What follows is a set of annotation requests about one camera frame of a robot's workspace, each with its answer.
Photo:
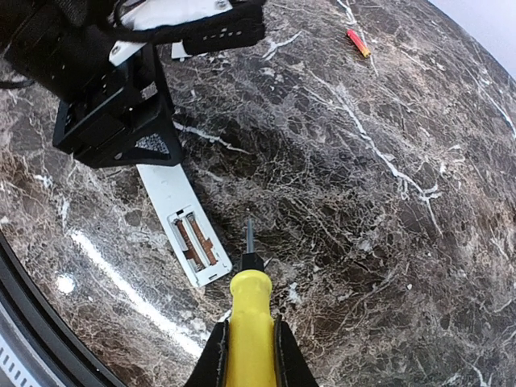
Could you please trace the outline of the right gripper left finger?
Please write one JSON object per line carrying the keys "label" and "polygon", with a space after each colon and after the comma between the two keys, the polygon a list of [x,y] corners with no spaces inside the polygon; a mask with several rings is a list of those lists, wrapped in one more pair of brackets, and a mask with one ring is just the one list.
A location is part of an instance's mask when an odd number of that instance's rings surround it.
{"label": "right gripper left finger", "polygon": [[229,322],[217,322],[185,387],[225,386],[229,342]]}

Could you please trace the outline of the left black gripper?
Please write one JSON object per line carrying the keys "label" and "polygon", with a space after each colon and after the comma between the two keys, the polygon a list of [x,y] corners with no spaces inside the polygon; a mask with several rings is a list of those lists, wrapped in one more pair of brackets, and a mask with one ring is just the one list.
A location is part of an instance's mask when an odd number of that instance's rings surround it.
{"label": "left black gripper", "polygon": [[[61,101],[52,145],[91,168],[184,160],[173,122],[174,105],[159,55],[122,64],[100,76],[72,102]],[[152,83],[156,93],[142,91]]]}

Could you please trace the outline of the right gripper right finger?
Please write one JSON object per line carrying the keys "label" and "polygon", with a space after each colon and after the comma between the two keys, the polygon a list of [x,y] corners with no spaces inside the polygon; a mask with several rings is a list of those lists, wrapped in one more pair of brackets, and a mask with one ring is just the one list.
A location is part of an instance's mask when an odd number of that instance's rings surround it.
{"label": "right gripper right finger", "polygon": [[281,315],[274,322],[273,343],[277,386],[318,387],[289,324]]}

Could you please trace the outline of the yellow handled screwdriver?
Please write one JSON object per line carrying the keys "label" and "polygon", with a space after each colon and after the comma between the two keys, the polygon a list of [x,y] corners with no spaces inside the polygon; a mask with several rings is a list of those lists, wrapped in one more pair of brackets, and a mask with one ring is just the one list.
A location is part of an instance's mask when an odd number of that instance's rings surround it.
{"label": "yellow handled screwdriver", "polygon": [[246,252],[232,278],[231,317],[227,358],[227,386],[275,386],[274,321],[270,311],[272,281],[254,246],[249,219]]}

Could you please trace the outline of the white slim remote control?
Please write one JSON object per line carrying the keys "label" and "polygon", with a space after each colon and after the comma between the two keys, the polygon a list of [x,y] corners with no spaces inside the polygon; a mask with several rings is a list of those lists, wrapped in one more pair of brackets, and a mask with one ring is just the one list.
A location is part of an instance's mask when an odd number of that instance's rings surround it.
{"label": "white slim remote control", "polygon": [[227,256],[181,165],[137,166],[164,232],[189,282],[203,287],[227,275]]}

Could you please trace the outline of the white battery cover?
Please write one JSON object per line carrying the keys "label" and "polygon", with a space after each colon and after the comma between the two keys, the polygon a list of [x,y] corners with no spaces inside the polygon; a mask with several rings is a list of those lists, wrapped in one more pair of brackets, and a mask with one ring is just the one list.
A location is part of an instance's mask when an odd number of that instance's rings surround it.
{"label": "white battery cover", "polygon": [[183,60],[185,60],[187,58],[190,58],[190,57],[191,57],[191,55],[188,54],[185,51],[185,48],[184,48],[182,42],[177,42],[177,43],[173,43],[172,44],[172,47],[171,47],[171,58],[173,60],[183,61]]}

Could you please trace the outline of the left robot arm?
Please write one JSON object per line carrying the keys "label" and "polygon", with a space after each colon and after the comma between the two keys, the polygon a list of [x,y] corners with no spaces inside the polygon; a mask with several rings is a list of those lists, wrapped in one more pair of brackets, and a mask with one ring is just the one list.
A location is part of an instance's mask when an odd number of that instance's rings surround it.
{"label": "left robot arm", "polygon": [[93,169],[175,166],[184,159],[155,47],[120,65],[102,28],[109,1],[3,1],[1,50],[60,100],[52,144]]}

